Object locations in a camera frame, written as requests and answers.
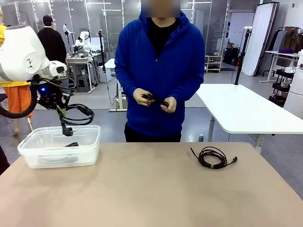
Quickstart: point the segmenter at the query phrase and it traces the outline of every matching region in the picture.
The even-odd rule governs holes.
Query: blue jacket
[[[179,26],[156,59],[147,31],[150,19],[141,13],[120,33],[115,58],[115,72],[127,97],[127,119],[131,128],[147,136],[179,133],[185,118],[185,101],[203,83],[205,46],[200,31],[180,13]],[[174,113],[164,112],[157,103],[150,107],[137,104],[136,88],[149,91],[164,100],[174,97]]]

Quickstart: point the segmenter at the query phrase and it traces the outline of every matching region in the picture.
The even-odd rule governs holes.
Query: hand
[[[152,101],[142,97],[142,95],[148,95],[148,94],[150,94],[150,92],[145,91],[141,88],[137,88],[133,93],[133,97],[139,105],[149,106],[152,103]]]
[[[177,107],[177,101],[174,97],[168,97],[165,99],[165,102],[167,102],[169,104],[168,107],[161,105],[161,108],[163,111],[167,112],[168,114],[172,114],[176,111],[176,107]]]

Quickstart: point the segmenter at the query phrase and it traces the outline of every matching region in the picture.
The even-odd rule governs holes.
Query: orange pants
[[[9,111],[13,113],[20,113],[29,107],[31,95],[29,85],[17,87],[4,87],[6,95],[9,98]]]

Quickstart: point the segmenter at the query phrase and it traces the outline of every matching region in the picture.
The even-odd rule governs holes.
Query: man in blue hoodie
[[[203,83],[204,40],[173,0],[150,0],[145,9],[122,30],[116,51],[115,72],[128,97],[126,142],[180,142],[185,101]]]

